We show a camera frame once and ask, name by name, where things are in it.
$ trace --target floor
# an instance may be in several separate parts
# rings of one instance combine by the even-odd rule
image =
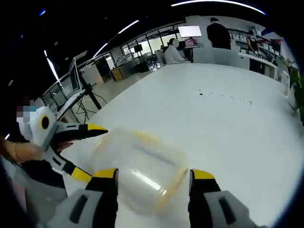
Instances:
[[[95,94],[101,107],[104,107],[106,105],[106,102],[107,103],[110,102],[115,97],[117,97],[121,92],[123,92],[124,90],[126,90],[127,88],[129,88],[130,86],[141,80],[142,78],[146,77],[150,73],[152,73],[152,71],[137,73],[121,81],[115,82],[113,80],[110,80],[102,85],[97,84],[93,87],[93,93]],[[92,102],[91,98],[88,95],[82,99],[82,104],[84,105],[85,109],[88,110],[87,116],[89,119],[95,114],[94,112],[98,111],[98,109],[96,108],[96,106],[94,105],[94,103]],[[83,109],[79,108],[79,104],[75,104],[72,107],[72,110],[81,124],[84,123],[85,119],[87,121],[87,118],[83,113]],[[77,122],[75,116],[70,110],[65,114],[65,118],[70,123]]]

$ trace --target ceiling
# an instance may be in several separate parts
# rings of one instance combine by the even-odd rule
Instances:
[[[286,37],[291,44],[302,42],[299,36],[292,36],[297,24],[289,22],[289,18],[300,15],[302,7],[298,5],[278,4],[275,1],[265,3],[261,0],[235,0],[266,12],[265,16],[254,10],[227,3],[204,2],[171,7],[171,4],[181,1],[183,0],[91,3],[80,0],[40,2],[35,6],[29,6],[27,2],[17,7],[11,5],[4,16],[5,38],[10,43],[5,47],[5,54],[10,58],[23,59],[24,65],[35,65],[37,69],[33,67],[32,70],[39,70],[37,75],[50,72],[45,64],[43,50],[56,53],[54,56],[62,69],[60,73],[63,74],[72,57],[87,50],[85,57],[89,59],[113,37],[103,52],[120,46],[150,29],[184,20],[185,16],[190,15],[221,15],[245,19],[271,28]],[[39,16],[43,9],[46,12]],[[117,35],[135,20],[139,22]]]

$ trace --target person in white shirt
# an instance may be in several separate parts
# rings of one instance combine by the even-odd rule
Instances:
[[[165,55],[165,60],[167,64],[181,63],[186,61],[186,59],[181,57],[178,50],[176,49],[179,44],[180,43],[178,39],[172,38],[170,39],[168,46],[163,48],[163,53]]]

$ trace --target transparent plastic container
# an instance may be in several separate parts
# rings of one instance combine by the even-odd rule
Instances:
[[[92,169],[118,168],[118,199],[142,214],[161,212],[187,173],[186,156],[172,146],[123,128],[96,146]]]

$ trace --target white table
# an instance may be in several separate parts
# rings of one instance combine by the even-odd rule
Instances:
[[[269,70],[269,73],[270,73],[270,77],[272,77],[273,79],[277,79],[277,66],[268,62],[267,60],[265,59],[262,59],[262,58],[258,58],[256,56],[252,56],[252,55],[249,55],[249,54],[245,54],[245,53],[241,53],[239,52],[238,53],[238,56],[240,57],[245,57],[245,58],[250,58],[250,59],[254,59],[260,63],[263,63],[265,64],[266,66],[270,67],[270,70]]]
[[[291,113],[281,84],[269,77],[230,66],[175,64],[126,89],[90,122],[110,131],[141,130],[181,148],[189,168],[211,172],[257,225],[271,226],[304,165],[301,123]],[[90,151],[100,138],[75,142],[62,154],[90,172]],[[170,219],[137,215],[120,203],[116,227],[190,227],[183,191]]]

